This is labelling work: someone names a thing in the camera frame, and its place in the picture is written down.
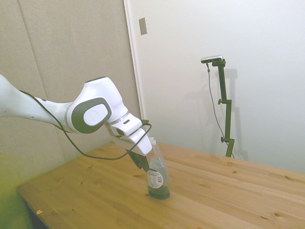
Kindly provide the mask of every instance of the gray fabric panel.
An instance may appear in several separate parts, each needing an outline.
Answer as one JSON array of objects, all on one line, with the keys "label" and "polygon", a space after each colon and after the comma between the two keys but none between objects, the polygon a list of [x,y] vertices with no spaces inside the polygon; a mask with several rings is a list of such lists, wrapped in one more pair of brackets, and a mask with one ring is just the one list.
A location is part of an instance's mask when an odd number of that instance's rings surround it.
[{"label": "gray fabric panel", "polygon": [[[74,101],[83,84],[108,76],[127,108],[140,117],[123,1],[20,1],[47,99]],[[80,154],[57,130],[66,161]],[[70,134],[84,152],[111,141],[105,127]]]},{"label": "gray fabric panel", "polygon": [[[17,1],[0,1],[0,74],[16,88],[45,98]],[[0,118],[0,228],[31,228],[16,187],[64,163],[55,127]]]}]

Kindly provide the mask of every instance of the plastic bottle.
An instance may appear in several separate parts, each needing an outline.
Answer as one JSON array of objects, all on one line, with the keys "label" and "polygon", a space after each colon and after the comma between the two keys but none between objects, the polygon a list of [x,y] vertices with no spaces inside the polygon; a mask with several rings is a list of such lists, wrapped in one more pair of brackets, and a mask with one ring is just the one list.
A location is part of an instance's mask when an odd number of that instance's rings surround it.
[{"label": "plastic bottle", "polygon": [[146,156],[149,163],[148,191],[157,199],[167,199],[170,196],[170,181],[167,166],[161,150],[153,137],[149,138],[152,144],[151,152]]}]

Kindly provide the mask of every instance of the white wall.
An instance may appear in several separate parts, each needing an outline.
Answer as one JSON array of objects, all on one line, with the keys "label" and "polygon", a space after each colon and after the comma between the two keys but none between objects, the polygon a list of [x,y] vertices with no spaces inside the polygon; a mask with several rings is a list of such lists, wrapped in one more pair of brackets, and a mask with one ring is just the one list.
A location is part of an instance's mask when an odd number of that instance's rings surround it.
[{"label": "white wall", "polygon": [[[126,0],[157,141],[225,155],[200,59],[226,59],[236,158],[305,172],[305,1]],[[148,34],[140,35],[146,17]],[[217,68],[211,70],[220,98]],[[224,129],[225,105],[215,105]]]}]

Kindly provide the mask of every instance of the bottle cap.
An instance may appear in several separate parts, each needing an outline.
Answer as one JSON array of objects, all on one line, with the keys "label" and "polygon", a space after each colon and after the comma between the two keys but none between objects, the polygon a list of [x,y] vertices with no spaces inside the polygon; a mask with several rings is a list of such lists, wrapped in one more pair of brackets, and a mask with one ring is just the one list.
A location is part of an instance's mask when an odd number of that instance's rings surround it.
[{"label": "bottle cap", "polygon": [[156,140],[153,137],[149,137],[149,141],[151,142],[152,146],[155,146],[157,144]]}]

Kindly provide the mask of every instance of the wooden table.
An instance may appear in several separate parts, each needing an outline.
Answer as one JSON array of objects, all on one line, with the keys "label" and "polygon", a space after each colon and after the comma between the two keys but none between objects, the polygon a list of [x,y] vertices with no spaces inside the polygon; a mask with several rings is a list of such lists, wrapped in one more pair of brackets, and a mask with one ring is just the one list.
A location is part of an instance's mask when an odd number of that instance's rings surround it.
[{"label": "wooden table", "polygon": [[[126,156],[81,156],[18,187],[52,229],[305,229],[305,174],[159,143],[171,195],[149,196]],[[125,150],[108,143],[94,156]]]}]

